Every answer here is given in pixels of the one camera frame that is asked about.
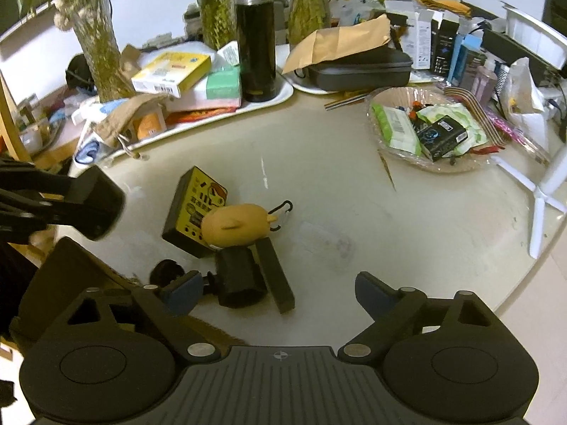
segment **brown paper envelope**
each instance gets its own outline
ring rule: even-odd
[[[132,45],[126,45],[120,54],[120,69],[127,80],[131,80],[136,73],[140,72],[138,59],[141,55],[142,52]]]
[[[166,93],[141,94],[128,99],[118,105],[108,116],[98,123],[94,132],[107,146],[114,148],[117,145],[117,136],[128,127],[132,118],[143,106],[158,104],[169,97]]]
[[[384,46],[390,40],[389,31],[386,15],[352,27],[317,30],[290,53],[283,73]]]
[[[447,9],[455,14],[470,16],[471,8],[455,0],[418,0],[428,8]]]

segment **black zipper case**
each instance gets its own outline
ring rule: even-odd
[[[311,82],[326,91],[359,91],[379,87],[406,86],[412,58],[387,46],[358,52],[305,69]]]

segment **floor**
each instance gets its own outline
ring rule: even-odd
[[[567,424],[567,231],[497,314],[538,365],[539,388],[526,420]]]

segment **silver screw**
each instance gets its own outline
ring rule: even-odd
[[[347,345],[343,351],[346,356],[351,358],[364,358],[372,353],[372,350],[367,345],[362,345],[362,343],[351,343]]]
[[[194,343],[189,345],[187,352],[196,357],[210,356],[215,352],[215,347],[210,343]]]

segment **barcode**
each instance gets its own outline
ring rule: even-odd
[[[168,86],[154,85],[154,90],[161,91],[162,93],[174,93],[174,88]]]
[[[404,127],[402,126],[402,124],[399,122],[398,117],[393,117],[392,120],[392,128],[394,131],[396,132],[404,132]]]
[[[226,61],[230,65],[237,66],[239,64],[240,61],[238,59],[238,51],[236,51],[232,47],[229,47],[228,49],[226,49],[225,52],[224,52],[224,55],[225,55]]]
[[[167,69],[166,68],[157,68],[152,73],[152,76],[167,76]]]

